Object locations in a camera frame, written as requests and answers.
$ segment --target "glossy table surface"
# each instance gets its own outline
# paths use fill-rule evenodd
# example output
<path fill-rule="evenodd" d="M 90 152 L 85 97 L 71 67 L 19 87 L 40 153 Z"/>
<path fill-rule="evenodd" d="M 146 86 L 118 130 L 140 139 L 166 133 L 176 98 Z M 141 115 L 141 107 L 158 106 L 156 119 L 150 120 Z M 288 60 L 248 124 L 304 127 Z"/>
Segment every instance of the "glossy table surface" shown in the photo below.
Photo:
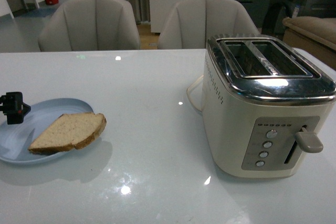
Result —
<path fill-rule="evenodd" d="M 204 56 L 0 54 L 1 95 L 21 91 L 29 105 L 76 98 L 107 118 L 82 150 L 37 165 L 0 162 L 0 223 L 335 223 L 336 108 L 318 134 L 323 152 L 308 154 L 294 176 L 231 177 L 214 164 L 185 92 L 203 74 Z"/>

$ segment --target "beige sofa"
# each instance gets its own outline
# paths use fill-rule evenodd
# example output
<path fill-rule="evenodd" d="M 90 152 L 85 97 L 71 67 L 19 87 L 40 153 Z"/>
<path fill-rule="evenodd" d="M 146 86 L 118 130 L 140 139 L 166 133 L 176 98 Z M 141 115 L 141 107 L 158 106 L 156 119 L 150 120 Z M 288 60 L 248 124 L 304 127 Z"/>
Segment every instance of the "beige sofa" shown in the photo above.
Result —
<path fill-rule="evenodd" d="M 336 70 L 336 18 L 285 18 L 283 41 L 301 48 Z"/>

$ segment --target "chair back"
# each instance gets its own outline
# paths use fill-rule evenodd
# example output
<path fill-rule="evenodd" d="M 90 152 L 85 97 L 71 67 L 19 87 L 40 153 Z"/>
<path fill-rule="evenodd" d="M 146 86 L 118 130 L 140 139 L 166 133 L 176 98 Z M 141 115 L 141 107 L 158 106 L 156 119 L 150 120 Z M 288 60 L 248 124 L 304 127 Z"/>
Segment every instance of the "chair back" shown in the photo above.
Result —
<path fill-rule="evenodd" d="M 205 48 L 219 34 L 259 34 L 251 17 L 235 0 L 184 0 L 168 13 L 159 49 Z"/>
<path fill-rule="evenodd" d="M 140 49 L 131 4 L 125 0 L 69 0 L 38 38 L 41 51 Z"/>

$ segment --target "bread slice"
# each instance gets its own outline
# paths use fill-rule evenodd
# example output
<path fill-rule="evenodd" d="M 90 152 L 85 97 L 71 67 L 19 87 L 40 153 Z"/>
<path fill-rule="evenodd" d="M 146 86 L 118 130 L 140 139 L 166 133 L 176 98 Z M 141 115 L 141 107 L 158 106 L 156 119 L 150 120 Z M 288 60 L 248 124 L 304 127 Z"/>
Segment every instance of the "bread slice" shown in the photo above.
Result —
<path fill-rule="evenodd" d="M 28 150 L 32 153 L 55 153 L 82 149 L 97 139 L 105 126 L 103 114 L 63 114 L 32 142 Z"/>

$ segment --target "light blue plate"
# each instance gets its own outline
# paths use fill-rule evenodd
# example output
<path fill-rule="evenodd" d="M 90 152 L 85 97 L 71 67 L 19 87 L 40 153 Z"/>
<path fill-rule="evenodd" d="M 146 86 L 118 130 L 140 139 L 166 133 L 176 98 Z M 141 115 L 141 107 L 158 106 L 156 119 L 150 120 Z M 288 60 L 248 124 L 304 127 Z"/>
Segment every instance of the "light blue plate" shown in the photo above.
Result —
<path fill-rule="evenodd" d="M 32 105 L 22 124 L 0 125 L 0 160 L 12 164 L 39 164 L 63 156 L 67 152 L 51 155 L 32 154 L 29 145 L 62 114 L 93 112 L 87 103 L 71 98 L 53 99 Z"/>

